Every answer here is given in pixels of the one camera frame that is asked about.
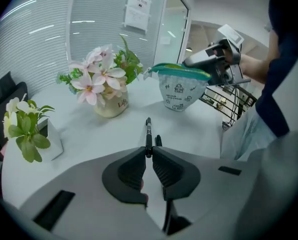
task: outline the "white table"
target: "white table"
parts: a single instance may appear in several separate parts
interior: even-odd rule
[[[145,146],[147,117],[152,120],[153,138],[161,135],[164,147],[199,156],[220,156],[222,117],[214,108],[197,100],[183,112],[172,111],[164,106],[159,82],[152,78],[133,81],[128,92],[129,107],[110,119],[95,114],[87,103],[78,104],[64,84],[49,86],[34,95],[32,99],[38,106],[55,108],[56,112],[48,115],[60,134],[64,152],[51,162],[29,163],[11,139],[2,170],[4,200],[20,208],[41,186],[76,164]],[[162,187],[152,168],[152,159],[147,158],[146,163],[142,192],[149,196],[147,212],[162,227],[165,216]]]

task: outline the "ceiling light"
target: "ceiling light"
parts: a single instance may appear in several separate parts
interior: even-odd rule
[[[48,29],[48,28],[51,28],[51,27],[54,27],[54,25],[49,25],[49,26],[45,26],[45,27],[39,28],[37,30],[34,30],[34,31],[29,32],[29,34],[33,34],[33,33],[37,32],[37,31],[45,30],[45,29]]]
[[[51,37],[51,38],[45,39],[45,41],[47,41],[47,40],[52,40],[52,39],[59,38],[59,37],[60,37],[60,35],[57,35],[57,36],[55,36],[55,37]]]
[[[171,31],[168,31],[168,33],[169,33],[172,37],[176,38],[176,36],[175,36]]]
[[[35,2],[36,2],[36,0],[29,0],[29,1],[25,2],[25,3],[23,3],[23,4],[20,4],[19,6],[15,7],[14,9],[10,10],[7,14],[5,14],[5,15],[0,19],[0,21],[4,20],[7,16],[9,16],[9,15],[11,15],[12,13],[16,12],[18,9],[21,9],[21,8],[24,7],[24,6],[28,6],[28,5],[30,5],[30,4],[32,4],[32,3],[35,3]]]
[[[95,22],[95,20],[77,20],[77,21],[73,21],[72,23],[82,23],[82,22]]]

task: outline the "printed bag illustration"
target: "printed bag illustration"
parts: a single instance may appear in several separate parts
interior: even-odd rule
[[[158,72],[160,91],[169,109],[184,111],[198,100],[208,85],[211,75],[203,70],[181,64],[162,63],[148,71]]]

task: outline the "person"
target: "person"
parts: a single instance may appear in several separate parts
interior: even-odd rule
[[[223,133],[220,155],[223,159],[246,161],[252,151],[266,148],[276,138],[289,132],[283,114],[272,97],[298,58],[297,24],[288,15],[295,11],[284,7],[284,4],[283,0],[269,1],[272,30],[266,59],[241,55],[239,65],[242,73],[264,84],[264,88],[255,106]],[[224,53],[230,62],[231,54],[227,50]]]

